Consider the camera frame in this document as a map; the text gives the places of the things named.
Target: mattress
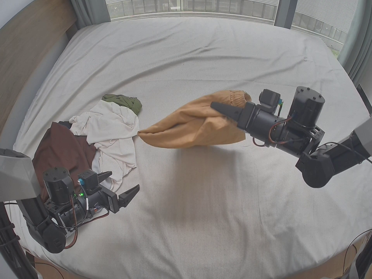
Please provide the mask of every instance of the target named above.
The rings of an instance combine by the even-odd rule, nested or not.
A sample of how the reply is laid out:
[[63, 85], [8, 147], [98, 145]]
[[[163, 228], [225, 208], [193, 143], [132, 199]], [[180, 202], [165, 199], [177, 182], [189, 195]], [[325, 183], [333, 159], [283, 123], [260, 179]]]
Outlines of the mattress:
[[[103, 23], [72, 38], [30, 106], [14, 149], [33, 157], [52, 121], [91, 109], [105, 93], [142, 102], [141, 129], [218, 90], [320, 92], [323, 142], [368, 117], [346, 72], [323, 42], [293, 30], [213, 18]], [[308, 187], [297, 158], [246, 140], [162, 149], [134, 137], [137, 168], [117, 193], [140, 184], [127, 208], [79, 229], [74, 247], [48, 253], [10, 214], [32, 254], [89, 278], [283, 278], [344, 250], [372, 227], [372, 166]]]

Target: floor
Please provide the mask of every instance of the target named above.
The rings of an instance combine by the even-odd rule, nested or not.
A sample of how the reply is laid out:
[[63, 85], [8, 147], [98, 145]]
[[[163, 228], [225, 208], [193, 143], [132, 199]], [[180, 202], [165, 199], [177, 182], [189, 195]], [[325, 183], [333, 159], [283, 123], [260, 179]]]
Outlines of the floor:
[[[357, 249], [359, 249], [362, 241], [356, 242], [354, 245]], [[323, 277], [327, 278], [337, 278], [342, 275], [342, 267], [343, 262], [345, 258], [346, 250], [342, 253], [334, 256], [324, 264], [321, 264], [318, 267], [315, 267], [313, 269], [301, 272], [299, 274], [296, 274], [294, 276], [287, 277], [286, 279], [320, 279]], [[354, 247], [350, 247], [347, 255], [346, 255], [346, 264], [345, 266], [349, 266], [352, 260], [354, 259], [356, 254], [356, 249]], [[74, 275], [72, 273], [69, 273], [61, 268], [58, 268], [58, 270], [62, 273], [63, 278], [58, 273], [56, 269], [54, 269], [51, 266], [46, 266], [44, 264], [38, 264], [38, 263], [46, 263], [49, 265], [53, 265], [52, 263], [49, 263], [47, 261], [41, 260], [39, 258], [35, 257], [35, 263], [36, 263], [36, 269], [43, 275], [44, 279], [88, 279], [86, 277], [81, 277]], [[372, 268], [368, 271], [367, 275], [365, 276], [365, 279], [372, 279]]]

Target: bed frame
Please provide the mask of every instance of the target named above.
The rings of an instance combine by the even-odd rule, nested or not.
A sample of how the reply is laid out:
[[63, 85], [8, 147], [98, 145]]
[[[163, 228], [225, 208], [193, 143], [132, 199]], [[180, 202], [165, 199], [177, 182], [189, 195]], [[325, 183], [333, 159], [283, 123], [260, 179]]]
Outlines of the bed frame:
[[0, 29], [0, 135], [23, 86], [76, 21], [70, 0], [34, 0]]

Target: dark brown cloth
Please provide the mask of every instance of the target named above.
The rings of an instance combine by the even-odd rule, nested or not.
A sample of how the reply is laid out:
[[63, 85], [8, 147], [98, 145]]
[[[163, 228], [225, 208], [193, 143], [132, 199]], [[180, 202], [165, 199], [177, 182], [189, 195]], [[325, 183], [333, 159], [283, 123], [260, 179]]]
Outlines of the dark brown cloth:
[[41, 187], [41, 199], [49, 196], [45, 188], [43, 172], [54, 167], [65, 167], [77, 188], [78, 177], [82, 171], [91, 169], [96, 153], [94, 145], [88, 145], [86, 136], [74, 136], [64, 125], [52, 122], [46, 131], [32, 160]]

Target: green-gray curtain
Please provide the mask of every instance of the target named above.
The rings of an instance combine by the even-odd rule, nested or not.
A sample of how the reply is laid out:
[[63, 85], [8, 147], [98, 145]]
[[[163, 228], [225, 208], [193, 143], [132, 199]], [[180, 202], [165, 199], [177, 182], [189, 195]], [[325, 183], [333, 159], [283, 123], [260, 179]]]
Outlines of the green-gray curtain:
[[358, 86], [372, 52], [372, 0], [358, 0], [354, 18], [337, 60]]
[[78, 29], [86, 26], [110, 22], [105, 0], [71, 0], [76, 12]]

